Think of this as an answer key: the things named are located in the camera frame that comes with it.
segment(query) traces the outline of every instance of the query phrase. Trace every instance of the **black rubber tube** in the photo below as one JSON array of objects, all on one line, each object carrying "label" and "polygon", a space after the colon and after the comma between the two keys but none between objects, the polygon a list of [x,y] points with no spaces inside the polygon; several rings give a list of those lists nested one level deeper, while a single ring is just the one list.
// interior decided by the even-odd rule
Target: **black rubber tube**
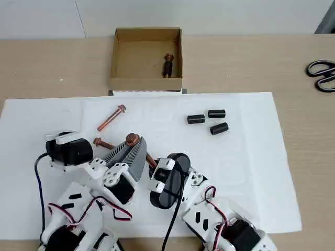
[{"label": "black rubber tube", "polygon": [[217,124],[210,128],[210,132],[212,135],[216,135],[218,133],[226,132],[228,131],[229,127],[227,123]]},{"label": "black rubber tube", "polygon": [[225,118],[226,111],[225,110],[208,110],[209,118]]},{"label": "black rubber tube", "polygon": [[198,124],[198,123],[205,123],[205,115],[189,115],[187,116],[187,123],[189,124]]}]

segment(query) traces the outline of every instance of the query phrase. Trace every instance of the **red wire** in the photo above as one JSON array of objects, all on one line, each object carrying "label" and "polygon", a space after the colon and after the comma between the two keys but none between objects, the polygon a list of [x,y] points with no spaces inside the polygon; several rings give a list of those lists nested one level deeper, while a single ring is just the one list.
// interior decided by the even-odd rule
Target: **red wire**
[{"label": "red wire", "polygon": [[222,216],[223,218],[223,222],[220,224],[220,228],[218,229],[217,233],[216,233],[216,236],[215,236],[215,239],[214,239],[214,244],[213,244],[213,251],[217,249],[217,245],[218,245],[218,240],[219,240],[219,237],[220,235],[222,234],[222,232],[228,227],[228,219],[227,217],[225,216],[225,214],[216,206],[214,205],[214,203],[212,203],[211,201],[209,201],[207,199],[207,193],[208,191],[210,190],[213,190],[211,196],[212,198],[215,197],[215,193],[216,193],[216,188],[215,186],[209,186],[208,188],[206,188],[205,190],[205,201],[209,204],[211,204],[214,209]]},{"label": "red wire", "polygon": [[70,218],[70,220],[72,221],[71,223],[75,223],[74,217],[69,212],[67,212],[67,210],[63,209],[61,206],[59,206],[57,204],[54,204],[54,203],[49,203],[48,204],[48,208],[49,208],[49,211],[50,211],[51,214],[52,214],[51,206],[57,208],[58,210],[62,211],[64,214],[66,214],[66,216],[68,218]]},{"label": "red wire", "polygon": [[[52,214],[52,210],[51,210],[51,206],[57,208],[58,210],[62,211],[68,218],[70,218],[71,220],[71,225],[70,226],[76,226],[78,225],[86,216],[88,210],[90,209],[90,207],[92,206],[92,204],[98,200],[98,199],[103,199],[105,202],[107,202],[109,204],[109,206],[111,206],[113,208],[113,212],[114,212],[114,219],[117,220],[117,221],[130,221],[132,219],[132,215],[131,213],[129,213],[127,210],[119,207],[118,205],[112,203],[111,201],[107,200],[105,197],[103,196],[97,196],[97,197],[94,197],[90,203],[88,204],[88,206],[86,207],[84,213],[82,214],[82,216],[80,217],[80,219],[76,222],[74,217],[69,213],[67,212],[66,209],[62,208],[61,206],[57,205],[57,204],[54,204],[54,203],[49,203],[48,205],[48,208]],[[127,216],[129,216],[129,218],[120,218],[120,217],[116,217],[115,216],[115,209],[121,211],[122,213],[126,214]]]}]

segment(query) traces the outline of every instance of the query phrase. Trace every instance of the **bolt head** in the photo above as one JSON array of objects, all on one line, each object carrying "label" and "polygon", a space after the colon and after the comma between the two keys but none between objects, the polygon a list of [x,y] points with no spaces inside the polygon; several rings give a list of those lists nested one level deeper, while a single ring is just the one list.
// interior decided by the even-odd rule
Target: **bolt head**
[{"label": "bolt head", "polygon": [[99,146],[101,143],[101,138],[95,138],[93,141],[93,144],[95,144],[95,146]]},{"label": "bolt head", "polygon": [[135,133],[129,133],[126,136],[126,144],[129,147],[133,147],[134,145],[136,145],[138,142],[140,142],[140,136],[138,134]]},{"label": "bolt head", "polygon": [[119,105],[119,110],[121,110],[122,112],[125,112],[127,110],[127,108],[124,105]]}]

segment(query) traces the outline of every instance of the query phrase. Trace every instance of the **white sheet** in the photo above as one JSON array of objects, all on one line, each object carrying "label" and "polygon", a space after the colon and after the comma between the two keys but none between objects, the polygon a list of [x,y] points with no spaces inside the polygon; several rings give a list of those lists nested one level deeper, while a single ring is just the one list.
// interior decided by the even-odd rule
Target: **white sheet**
[{"label": "white sheet", "polygon": [[[124,104],[127,111],[102,131],[103,139],[116,144],[133,131],[145,137],[153,157],[185,152],[192,166],[215,183],[218,195],[229,196],[247,208],[259,218],[262,229],[270,233],[301,230],[271,94],[69,98],[6,101],[0,119],[3,149],[0,188],[7,202],[0,209],[1,239],[32,239],[40,234],[40,205],[33,164],[45,151],[43,136],[62,129],[82,129],[92,139],[98,135],[97,125],[118,104]],[[226,109],[225,119],[206,119],[205,124],[196,125],[186,122],[187,115],[218,108]],[[209,127],[219,121],[228,122],[229,132],[210,135]],[[97,149],[95,153],[103,156],[104,150]],[[41,161],[39,169],[46,202],[55,201],[75,177],[51,169],[46,160]],[[144,175],[141,184],[147,179]],[[164,236],[172,211],[150,206],[148,193],[140,189],[127,206],[134,221],[117,226],[120,236]],[[177,222],[172,236],[188,235],[193,234]]]}]

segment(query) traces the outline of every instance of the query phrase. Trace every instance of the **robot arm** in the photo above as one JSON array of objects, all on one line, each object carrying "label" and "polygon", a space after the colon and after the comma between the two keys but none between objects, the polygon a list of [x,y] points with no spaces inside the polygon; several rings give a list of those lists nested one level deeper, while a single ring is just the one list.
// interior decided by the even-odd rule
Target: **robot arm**
[{"label": "robot arm", "polygon": [[122,206],[130,202],[141,178],[145,140],[138,136],[131,144],[122,142],[103,159],[93,160],[90,143],[79,133],[51,134],[47,140],[52,167],[65,173],[83,169],[87,177],[80,184],[71,183],[56,203],[48,205],[52,218],[41,235],[39,251],[121,251],[117,233],[104,225],[102,208],[111,207],[115,220],[132,218]]},{"label": "robot arm", "polygon": [[203,174],[191,168],[185,154],[160,159],[149,189],[150,201],[155,207],[168,209],[181,200],[178,217],[208,251],[277,250],[270,237],[255,228],[254,218],[246,210],[228,198],[215,197],[216,188]]}]

